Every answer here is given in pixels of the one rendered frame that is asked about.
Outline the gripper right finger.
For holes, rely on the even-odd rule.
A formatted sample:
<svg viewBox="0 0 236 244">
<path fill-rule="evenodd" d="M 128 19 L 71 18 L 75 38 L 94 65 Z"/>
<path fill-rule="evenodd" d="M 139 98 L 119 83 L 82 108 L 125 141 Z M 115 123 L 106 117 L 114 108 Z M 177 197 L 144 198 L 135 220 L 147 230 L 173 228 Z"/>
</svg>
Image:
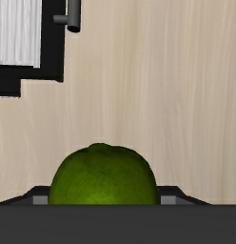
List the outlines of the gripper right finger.
<svg viewBox="0 0 236 244">
<path fill-rule="evenodd" d="M 207 205 L 207 202 L 184 194 L 177 186 L 158 186 L 162 205 Z"/>
</svg>

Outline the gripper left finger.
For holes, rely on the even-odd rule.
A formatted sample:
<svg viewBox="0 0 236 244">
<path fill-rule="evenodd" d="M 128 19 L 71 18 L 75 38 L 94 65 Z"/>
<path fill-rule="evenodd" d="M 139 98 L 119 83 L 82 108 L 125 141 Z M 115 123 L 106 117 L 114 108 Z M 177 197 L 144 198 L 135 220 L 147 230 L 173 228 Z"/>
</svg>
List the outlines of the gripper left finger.
<svg viewBox="0 0 236 244">
<path fill-rule="evenodd" d="M 0 202 L 0 205 L 47 205 L 49 186 L 35 186 L 23 195 Z"/>
</svg>

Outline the green lime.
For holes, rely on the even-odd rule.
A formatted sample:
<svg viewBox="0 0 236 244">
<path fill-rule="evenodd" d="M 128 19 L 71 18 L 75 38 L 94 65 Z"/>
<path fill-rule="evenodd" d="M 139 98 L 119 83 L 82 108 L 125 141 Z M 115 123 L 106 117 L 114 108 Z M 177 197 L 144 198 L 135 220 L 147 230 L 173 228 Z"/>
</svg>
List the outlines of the green lime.
<svg viewBox="0 0 236 244">
<path fill-rule="evenodd" d="M 92 144 L 67 156 L 49 190 L 50 205 L 158 205 L 151 167 L 134 150 Z"/>
</svg>

